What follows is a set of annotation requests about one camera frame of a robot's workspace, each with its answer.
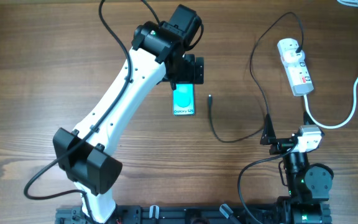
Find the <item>white charger plug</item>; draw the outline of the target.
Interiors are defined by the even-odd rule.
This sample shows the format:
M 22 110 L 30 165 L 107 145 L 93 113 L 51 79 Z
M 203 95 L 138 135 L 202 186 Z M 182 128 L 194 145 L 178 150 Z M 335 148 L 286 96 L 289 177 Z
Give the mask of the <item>white charger plug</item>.
M 305 54 L 301 50 L 300 52 L 296 52 L 296 50 L 291 49 L 284 51 L 281 56 L 282 63 L 285 67 L 295 66 L 300 62 L 303 62 L 305 59 Z

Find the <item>blue screen smartphone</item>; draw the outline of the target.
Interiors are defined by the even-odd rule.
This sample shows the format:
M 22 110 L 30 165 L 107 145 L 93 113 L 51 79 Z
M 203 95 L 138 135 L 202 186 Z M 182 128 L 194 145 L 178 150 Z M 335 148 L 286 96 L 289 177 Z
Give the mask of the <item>blue screen smartphone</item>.
M 195 92 L 193 84 L 177 84 L 173 91 L 173 114 L 193 116 L 195 114 Z

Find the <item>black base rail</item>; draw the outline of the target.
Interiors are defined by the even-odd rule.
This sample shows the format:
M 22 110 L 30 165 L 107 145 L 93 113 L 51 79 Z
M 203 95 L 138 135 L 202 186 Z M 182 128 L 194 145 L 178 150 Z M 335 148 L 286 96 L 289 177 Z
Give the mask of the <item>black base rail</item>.
M 121 205 L 107 220 L 110 224 L 191 224 L 191 223 L 299 223 L 332 224 L 328 204 L 287 205 L 254 204 L 248 206 L 250 217 L 243 207 L 222 204 L 217 207 L 141 207 Z

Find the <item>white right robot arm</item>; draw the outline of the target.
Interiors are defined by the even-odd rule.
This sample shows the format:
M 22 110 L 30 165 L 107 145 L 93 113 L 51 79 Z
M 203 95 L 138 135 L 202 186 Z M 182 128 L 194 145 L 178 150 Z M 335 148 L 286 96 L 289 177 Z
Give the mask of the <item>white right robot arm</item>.
M 282 184 L 287 197 L 275 202 L 275 223 L 330 224 L 331 209 L 326 203 L 333 185 L 334 172 L 328 166 L 310 164 L 308 153 L 317 150 L 323 131 L 305 113 L 304 124 L 289 138 L 277 138 L 269 114 L 265 115 L 261 145 L 269 145 L 270 155 L 277 155 Z

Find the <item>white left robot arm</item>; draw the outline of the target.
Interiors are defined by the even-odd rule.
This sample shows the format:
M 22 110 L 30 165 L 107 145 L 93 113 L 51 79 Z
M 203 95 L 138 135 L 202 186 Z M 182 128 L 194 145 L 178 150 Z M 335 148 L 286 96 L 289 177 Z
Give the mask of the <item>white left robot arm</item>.
M 122 171 L 113 158 L 123 131 L 149 92 L 161 82 L 173 90 L 203 83 L 203 58 L 189 54 L 202 22 L 183 19 L 161 24 L 148 21 L 134 32 L 129 58 L 91 112 L 72 131 L 60 128 L 53 137 L 58 166 L 75 184 L 82 205 L 81 223 L 109 222 L 117 205 L 112 185 Z

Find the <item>white power strip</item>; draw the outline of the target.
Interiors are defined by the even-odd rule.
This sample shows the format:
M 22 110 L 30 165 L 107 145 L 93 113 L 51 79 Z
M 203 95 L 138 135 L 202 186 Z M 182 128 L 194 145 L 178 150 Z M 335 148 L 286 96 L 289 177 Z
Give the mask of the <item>white power strip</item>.
M 284 53 L 284 51 L 291 49 L 297 51 L 299 44 L 295 39 L 286 38 L 278 42 L 277 48 L 281 59 L 282 53 Z M 314 86 L 311 81 L 310 73 L 306 67 L 305 60 L 295 66 L 285 67 L 283 65 L 283 67 L 287 74 L 288 82 L 294 96 L 307 95 L 314 90 Z

